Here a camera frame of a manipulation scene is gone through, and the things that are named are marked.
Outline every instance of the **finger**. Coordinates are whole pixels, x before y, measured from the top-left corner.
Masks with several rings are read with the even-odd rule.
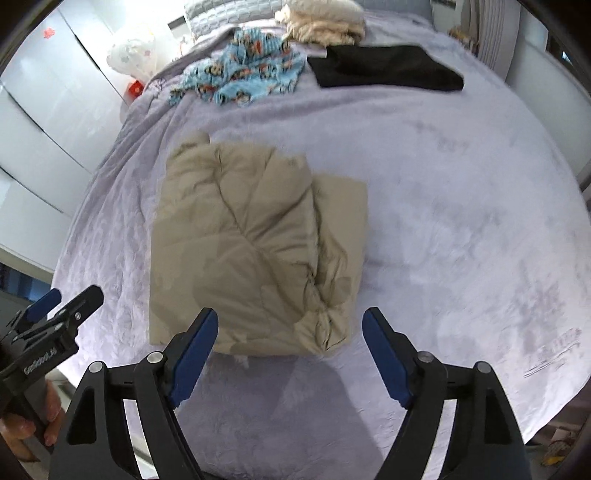
[[[5,440],[12,454],[21,462],[34,462],[37,460],[35,455],[31,453],[31,451],[21,440],[14,438],[7,438]]]
[[[6,439],[24,440],[35,433],[35,424],[19,415],[7,413],[0,420],[0,432]]]
[[[60,396],[51,382],[47,382],[47,394],[45,398],[47,421],[51,423],[57,418],[61,410]]]
[[[64,422],[64,418],[66,418],[66,412],[60,408],[55,420],[53,420],[47,426],[47,430],[45,430],[44,440],[47,447],[51,447],[56,444],[57,436],[60,433],[61,424]]]

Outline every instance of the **bed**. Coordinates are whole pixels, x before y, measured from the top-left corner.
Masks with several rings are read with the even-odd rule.
[[[490,362],[525,440],[585,385],[591,226],[563,156],[505,84],[428,21],[391,12],[367,13],[366,21],[366,44],[420,44],[464,75],[464,91],[321,90],[307,67],[292,95],[247,108],[186,95],[171,107],[177,76],[224,46],[235,28],[226,25],[203,35],[134,102],[54,276],[64,301],[93,283],[105,292],[105,305],[80,330],[80,352],[60,367],[73,384],[96,359],[123,365],[158,348],[147,329],[151,225],[168,155],[201,129],[212,141],[304,153],[313,171],[367,182],[357,318],[379,306],[418,349],[450,364]],[[452,407],[427,479],[443,461]],[[331,358],[214,354],[177,417],[202,469],[227,479],[369,480],[404,413],[357,335]],[[132,408],[129,423],[138,433]]]

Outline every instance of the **cartoon print fabric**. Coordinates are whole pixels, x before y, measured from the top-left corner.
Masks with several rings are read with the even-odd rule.
[[[272,93],[293,92],[306,61],[288,41],[259,28],[237,30],[218,59],[204,59],[185,68],[169,102],[176,105],[195,91],[208,102],[244,106]]]

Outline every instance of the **beige down jacket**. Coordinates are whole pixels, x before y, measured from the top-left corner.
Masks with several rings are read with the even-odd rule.
[[[152,232],[151,343],[211,307],[216,352],[332,353],[358,323],[366,220],[364,183],[195,135],[168,159]]]

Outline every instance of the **gray quilted pillow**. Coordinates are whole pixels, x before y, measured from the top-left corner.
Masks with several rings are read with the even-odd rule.
[[[198,37],[228,23],[273,18],[281,7],[281,0],[197,0],[185,5],[185,13]]]
[[[366,10],[385,10],[399,14],[417,14],[433,23],[431,0],[355,0]]]

